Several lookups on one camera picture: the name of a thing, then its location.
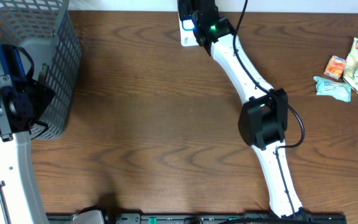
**teal wrapper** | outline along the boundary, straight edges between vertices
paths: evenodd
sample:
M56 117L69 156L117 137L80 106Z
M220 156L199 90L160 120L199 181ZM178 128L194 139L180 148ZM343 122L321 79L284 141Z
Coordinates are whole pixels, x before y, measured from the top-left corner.
M332 96L337 100L351 101L351 87L347 83L339 83L327 78L314 77L318 96Z

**orange package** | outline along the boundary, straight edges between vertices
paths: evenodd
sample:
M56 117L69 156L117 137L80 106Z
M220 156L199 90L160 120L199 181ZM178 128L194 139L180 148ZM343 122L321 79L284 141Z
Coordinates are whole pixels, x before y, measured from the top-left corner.
M337 56L332 56L331 59L329 59L324 74L338 80L342 76L343 70L345 70L345 66L346 66L345 60Z

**wire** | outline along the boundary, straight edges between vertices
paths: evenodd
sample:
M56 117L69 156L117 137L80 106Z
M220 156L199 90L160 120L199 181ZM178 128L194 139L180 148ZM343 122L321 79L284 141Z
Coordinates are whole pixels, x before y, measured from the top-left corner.
M39 136L43 135L43 133L46 133L49 130L49 125L47 123L45 123L45 122L36 121L35 124L43 126L44 130L42 130L38 135L36 135L36 137L32 138L31 140L34 140L34 139L38 138Z
M5 224L10 224L11 221L9 218L9 212L7 210L4 192L2 191L3 186L4 186L3 184L0 184L0 204L1 204L1 208L2 208L2 214L4 215Z
M256 81L253 76L249 73L248 69L246 68L246 66L244 65L244 63L242 62L240 56L239 56L239 53L238 53L238 50L236 48L236 38L237 38L237 35L238 35L238 32L239 32L239 29L240 29L240 25L241 25L241 22L244 18L244 15L246 13L246 9L247 9L247 5L248 5L248 0L245 1L244 3L244 8L242 9L242 12L241 12L241 16L240 16L240 19L239 19L239 22L237 23L237 27L236 27L236 30L234 32L234 37L233 37L233 51L234 51L234 54L236 55L241 67L244 69L244 71L246 72L246 74L248 75L248 77L252 80L252 82L255 84L255 86L257 88L259 88L261 91L265 92L269 97L277 100L277 101L280 101L281 99L274 95L273 93L271 93L270 91L266 90L265 88L263 88L258 81ZM298 147L300 146L302 143L303 143L303 140L305 140L305 126L303 125L303 122L302 122L302 119L300 118L300 116L298 115L298 113L288 104L288 109L293 113L293 115L295 116L295 118L298 120L299 122L299 125L300 125L300 128L301 128L301 139L294 145L289 145L289 146L278 146L276 148L276 151L274 152L274 154L276 155L276 158L277 158L277 162L278 162L278 167L280 168L280 173L281 173L281 178L283 180L283 183L284 183L284 188L285 188L285 193L287 194L287 197L288 197L288 200L290 202L290 205L291 205L291 209L292 209L292 213L293 213L293 218L295 219L296 216L295 216L295 209L293 207L293 203L292 203L292 200L291 200L291 197L290 197L290 193L288 191L288 187L287 187L287 183L285 182L285 178L284 178L284 174L283 174L283 169L282 169L282 166L281 166L281 162L280 162L280 156L278 155L278 150L279 149L284 149L284 148L295 148L295 147Z
M258 215L259 218L262 218L262 217L260 216L260 214L259 214L259 213L256 213L256 212L246 212L246 213L243 215L243 217L245 217L247 214L255 214L255 215Z
M32 77L34 74L34 61L32 60L32 57L23 47L18 47L17 50L19 52L22 52L24 54L24 56L28 59L28 61L31 63L31 67L30 67L29 71L27 72L27 74L25 75L25 77L28 80L32 80Z

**wooden table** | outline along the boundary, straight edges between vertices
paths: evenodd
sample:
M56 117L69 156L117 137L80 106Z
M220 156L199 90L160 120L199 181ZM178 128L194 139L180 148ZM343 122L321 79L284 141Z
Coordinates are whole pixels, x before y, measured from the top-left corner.
M177 14L70 15L83 61L69 125L32 151L48 213L98 202L145 213L269 208L259 161L237 130L239 97L203 48L180 45ZM224 15L234 25L239 17ZM358 15L250 13L239 35L305 123L304 144L287 150L304 207L358 223L358 95L316 96L313 81L332 55L346 57ZM288 126L291 144L300 137L293 116Z

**green connector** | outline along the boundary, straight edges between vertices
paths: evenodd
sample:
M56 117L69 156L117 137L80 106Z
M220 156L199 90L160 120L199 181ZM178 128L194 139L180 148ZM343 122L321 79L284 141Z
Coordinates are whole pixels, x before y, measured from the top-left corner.
M157 218L150 217L149 224L157 224Z

